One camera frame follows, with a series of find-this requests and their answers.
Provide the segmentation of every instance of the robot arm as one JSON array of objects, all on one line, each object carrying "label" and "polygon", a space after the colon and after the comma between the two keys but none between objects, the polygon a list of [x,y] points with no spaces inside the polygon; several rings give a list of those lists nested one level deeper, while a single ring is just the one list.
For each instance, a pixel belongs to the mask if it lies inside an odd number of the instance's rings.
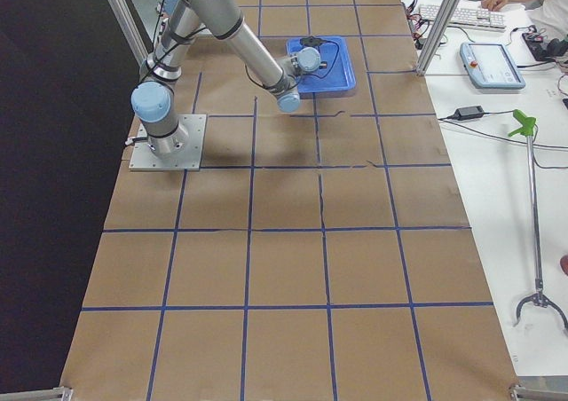
[{"label": "robot arm", "polygon": [[184,143],[172,95],[201,23],[244,61],[284,113],[299,107],[296,78],[320,68],[320,53],[314,48],[276,60],[250,30],[234,0],[178,0],[161,41],[142,66],[141,84],[132,93],[132,106],[156,154],[171,153]]}]

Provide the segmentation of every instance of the person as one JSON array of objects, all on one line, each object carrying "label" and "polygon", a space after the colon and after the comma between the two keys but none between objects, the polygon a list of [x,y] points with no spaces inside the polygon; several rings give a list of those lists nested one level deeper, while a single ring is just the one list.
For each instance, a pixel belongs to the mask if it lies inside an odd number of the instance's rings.
[{"label": "person", "polygon": [[[532,0],[482,0],[481,6],[489,11],[499,11],[503,6],[514,2]],[[534,25],[544,29],[543,35],[552,40],[563,40],[568,36],[568,0],[544,0],[542,6],[527,11]]]}]

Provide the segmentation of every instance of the blue tray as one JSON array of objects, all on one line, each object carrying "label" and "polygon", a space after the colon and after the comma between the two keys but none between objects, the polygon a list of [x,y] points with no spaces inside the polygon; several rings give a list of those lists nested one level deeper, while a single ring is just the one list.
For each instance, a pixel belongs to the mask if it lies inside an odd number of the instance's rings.
[{"label": "blue tray", "polygon": [[[286,50],[288,53],[298,52],[303,49],[300,44],[301,37],[294,37],[286,42]],[[298,84],[298,91],[300,93],[315,93],[315,92],[338,92],[342,90],[349,90],[355,87],[355,74],[351,66],[351,58],[347,50],[347,43],[345,39],[337,35],[322,35],[319,38],[329,40],[335,43],[323,43],[319,47],[321,60],[327,61],[331,68],[322,68],[316,71],[315,75],[325,76],[322,79],[313,76],[304,76],[302,81]]]}]

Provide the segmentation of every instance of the green grabber handle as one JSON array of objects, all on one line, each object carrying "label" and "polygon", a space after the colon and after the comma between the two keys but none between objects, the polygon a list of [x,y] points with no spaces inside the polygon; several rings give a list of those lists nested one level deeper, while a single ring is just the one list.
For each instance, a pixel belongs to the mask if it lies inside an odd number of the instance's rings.
[{"label": "green grabber handle", "polygon": [[513,130],[509,133],[509,136],[512,137],[517,133],[520,133],[524,137],[532,137],[534,136],[534,126],[536,125],[536,118],[534,117],[527,117],[525,113],[521,110],[513,111],[513,117],[521,123],[521,127],[517,130]]}]

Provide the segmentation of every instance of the metal base plate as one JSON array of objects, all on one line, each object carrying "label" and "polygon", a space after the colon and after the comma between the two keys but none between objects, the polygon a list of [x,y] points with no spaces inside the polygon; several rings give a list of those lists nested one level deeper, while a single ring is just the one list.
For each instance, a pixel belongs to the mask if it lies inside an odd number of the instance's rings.
[{"label": "metal base plate", "polygon": [[[189,133],[187,144],[173,154],[159,157],[154,154],[146,142],[138,142],[134,145],[134,151],[130,159],[130,170],[199,170],[206,123],[207,115],[205,114],[180,114],[179,124],[183,125],[187,129],[187,133]],[[140,125],[137,137],[145,136],[146,130],[143,125]]]}]

